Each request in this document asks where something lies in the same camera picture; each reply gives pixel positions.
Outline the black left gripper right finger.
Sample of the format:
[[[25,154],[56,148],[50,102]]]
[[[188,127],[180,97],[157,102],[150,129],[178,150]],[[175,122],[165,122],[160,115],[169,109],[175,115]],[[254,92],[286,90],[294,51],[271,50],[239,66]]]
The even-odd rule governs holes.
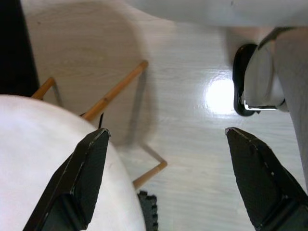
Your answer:
[[[272,149],[251,133],[227,128],[233,171],[255,231],[308,231],[308,194]]]

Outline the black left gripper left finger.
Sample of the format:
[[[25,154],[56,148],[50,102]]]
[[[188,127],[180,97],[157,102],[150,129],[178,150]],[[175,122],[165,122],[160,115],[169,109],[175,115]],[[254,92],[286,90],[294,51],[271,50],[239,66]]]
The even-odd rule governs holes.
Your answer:
[[[47,184],[24,231],[82,231],[90,224],[102,183],[109,130],[86,135]]]

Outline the white chair seat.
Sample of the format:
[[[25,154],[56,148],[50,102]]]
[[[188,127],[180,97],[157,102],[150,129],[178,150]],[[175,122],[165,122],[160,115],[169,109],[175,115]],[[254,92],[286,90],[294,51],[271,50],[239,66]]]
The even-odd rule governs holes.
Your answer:
[[[95,127],[29,97],[0,95],[0,231],[22,231],[56,169]],[[109,143],[86,231],[146,231],[132,181]]]

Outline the wooden chair leg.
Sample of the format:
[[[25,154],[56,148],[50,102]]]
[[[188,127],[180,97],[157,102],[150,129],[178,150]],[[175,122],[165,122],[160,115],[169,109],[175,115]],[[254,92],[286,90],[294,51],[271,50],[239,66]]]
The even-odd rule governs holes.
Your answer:
[[[136,178],[133,181],[134,188],[139,189],[142,185],[144,185],[147,181],[149,181],[152,177],[160,173],[166,167],[167,167],[167,161],[160,162],[157,166],[153,167],[140,177]]]
[[[149,62],[143,60],[136,66],[126,77],[118,82],[111,90],[109,90],[99,101],[95,103],[82,118],[87,121],[92,121],[100,112],[103,112],[107,106],[115,99],[135,78],[139,77],[148,67]]]
[[[51,89],[55,87],[55,79],[53,77],[48,78],[39,88],[38,90],[31,96],[33,99],[43,100],[45,94]]]

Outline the black foam floor mat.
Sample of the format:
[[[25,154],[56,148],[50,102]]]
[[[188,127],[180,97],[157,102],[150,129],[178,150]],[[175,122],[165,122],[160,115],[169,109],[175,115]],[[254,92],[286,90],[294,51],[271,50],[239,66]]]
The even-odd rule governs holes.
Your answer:
[[[158,231],[157,197],[146,191],[139,191],[138,199],[141,205],[146,231]]]

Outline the grey robot left leg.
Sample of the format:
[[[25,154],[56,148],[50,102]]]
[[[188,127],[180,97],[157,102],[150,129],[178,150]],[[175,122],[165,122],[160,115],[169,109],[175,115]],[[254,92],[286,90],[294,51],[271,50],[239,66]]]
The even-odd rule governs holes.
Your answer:
[[[276,27],[259,44],[274,43],[273,60],[291,116],[308,190],[308,27]]]

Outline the white black robot left foot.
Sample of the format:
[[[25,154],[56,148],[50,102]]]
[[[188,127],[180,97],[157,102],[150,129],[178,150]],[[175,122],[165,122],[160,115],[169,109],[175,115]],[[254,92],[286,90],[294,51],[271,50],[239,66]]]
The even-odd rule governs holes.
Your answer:
[[[273,55],[273,43],[249,43],[237,50],[232,70],[233,106],[240,116],[271,110],[288,112]]]

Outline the black cabinet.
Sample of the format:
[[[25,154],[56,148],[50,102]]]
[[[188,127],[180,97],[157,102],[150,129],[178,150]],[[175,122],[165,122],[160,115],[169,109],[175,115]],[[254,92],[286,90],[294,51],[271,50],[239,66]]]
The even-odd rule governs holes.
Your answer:
[[[0,94],[30,97],[38,88],[21,0],[0,0]]]

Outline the white bed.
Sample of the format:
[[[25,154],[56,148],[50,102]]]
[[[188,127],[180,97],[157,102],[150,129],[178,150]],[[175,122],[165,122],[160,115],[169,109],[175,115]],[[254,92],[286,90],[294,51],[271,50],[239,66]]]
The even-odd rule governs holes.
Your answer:
[[[308,0],[124,0],[155,17],[208,26],[308,26]]]

